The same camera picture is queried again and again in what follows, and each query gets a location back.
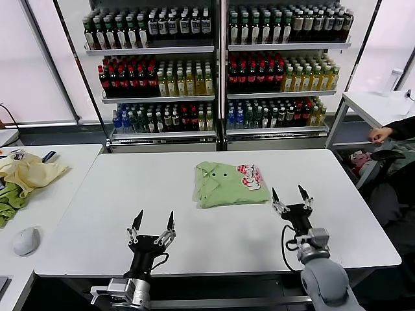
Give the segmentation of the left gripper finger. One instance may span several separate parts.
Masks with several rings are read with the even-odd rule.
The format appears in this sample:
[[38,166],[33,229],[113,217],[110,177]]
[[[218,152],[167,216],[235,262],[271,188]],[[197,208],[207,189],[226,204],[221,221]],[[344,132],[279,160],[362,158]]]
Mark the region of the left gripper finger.
[[174,212],[171,211],[166,230],[154,241],[155,245],[170,245],[176,238],[174,228]]
[[139,228],[143,218],[143,212],[144,210],[142,209],[139,212],[139,214],[134,218],[131,227],[128,227],[126,229],[129,236],[128,244],[137,244],[139,242]]

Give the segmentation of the bare hand with black sleeve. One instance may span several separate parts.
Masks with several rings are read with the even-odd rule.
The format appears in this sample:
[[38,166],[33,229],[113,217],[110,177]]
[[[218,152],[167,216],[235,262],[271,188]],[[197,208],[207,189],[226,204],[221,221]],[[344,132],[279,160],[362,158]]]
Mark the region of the bare hand with black sleeve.
[[373,144],[382,143],[393,133],[389,127],[373,128],[369,133],[369,141]]

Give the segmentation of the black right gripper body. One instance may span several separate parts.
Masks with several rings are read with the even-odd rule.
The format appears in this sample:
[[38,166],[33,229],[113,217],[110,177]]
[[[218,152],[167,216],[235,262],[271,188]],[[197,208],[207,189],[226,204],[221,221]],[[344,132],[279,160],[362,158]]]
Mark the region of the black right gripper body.
[[305,204],[292,204],[284,207],[280,215],[283,220],[291,223],[295,232],[308,232],[312,228],[309,221],[312,211],[313,209]]

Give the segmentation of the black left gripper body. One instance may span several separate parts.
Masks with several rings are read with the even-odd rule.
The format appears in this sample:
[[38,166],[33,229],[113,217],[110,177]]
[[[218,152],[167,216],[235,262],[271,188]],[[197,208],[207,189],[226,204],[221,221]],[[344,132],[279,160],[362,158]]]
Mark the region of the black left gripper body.
[[128,276],[150,276],[152,270],[165,264],[169,259],[164,245],[155,245],[157,236],[139,235],[137,244],[128,244],[134,256]]

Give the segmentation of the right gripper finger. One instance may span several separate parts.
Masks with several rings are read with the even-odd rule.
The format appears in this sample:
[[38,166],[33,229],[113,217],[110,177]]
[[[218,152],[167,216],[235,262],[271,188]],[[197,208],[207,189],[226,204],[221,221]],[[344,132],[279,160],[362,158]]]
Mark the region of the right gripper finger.
[[299,192],[300,192],[300,194],[303,198],[304,208],[305,209],[311,209],[314,198],[310,197],[308,192],[301,185],[298,185],[298,188],[299,188]]
[[272,187],[272,207],[280,216],[290,211],[290,209],[279,200],[274,187]]

